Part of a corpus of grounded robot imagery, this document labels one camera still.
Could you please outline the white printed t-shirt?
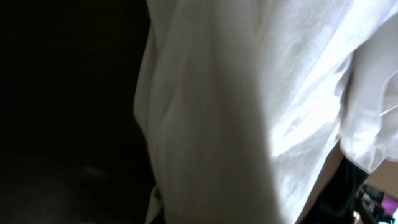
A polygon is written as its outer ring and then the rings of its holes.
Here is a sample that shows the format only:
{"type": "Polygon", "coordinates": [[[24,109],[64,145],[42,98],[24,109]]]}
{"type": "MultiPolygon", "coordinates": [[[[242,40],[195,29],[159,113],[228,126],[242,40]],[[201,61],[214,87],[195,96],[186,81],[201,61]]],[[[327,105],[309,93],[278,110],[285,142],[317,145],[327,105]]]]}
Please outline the white printed t-shirt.
{"type": "Polygon", "coordinates": [[[397,1],[148,1],[146,223],[295,223],[338,148],[397,160],[397,1]]]}

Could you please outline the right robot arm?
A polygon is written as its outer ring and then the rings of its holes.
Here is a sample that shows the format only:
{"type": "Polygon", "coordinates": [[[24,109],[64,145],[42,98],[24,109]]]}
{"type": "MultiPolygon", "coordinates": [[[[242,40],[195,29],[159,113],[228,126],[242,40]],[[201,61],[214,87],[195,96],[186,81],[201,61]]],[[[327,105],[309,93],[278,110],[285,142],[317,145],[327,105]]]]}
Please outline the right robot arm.
{"type": "Polygon", "coordinates": [[[343,159],[336,174],[323,189],[314,206],[302,221],[304,224],[350,224],[354,223],[353,212],[358,210],[363,223],[376,223],[361,199],[356,198],[360,186],[369,174],[343,159]]]}

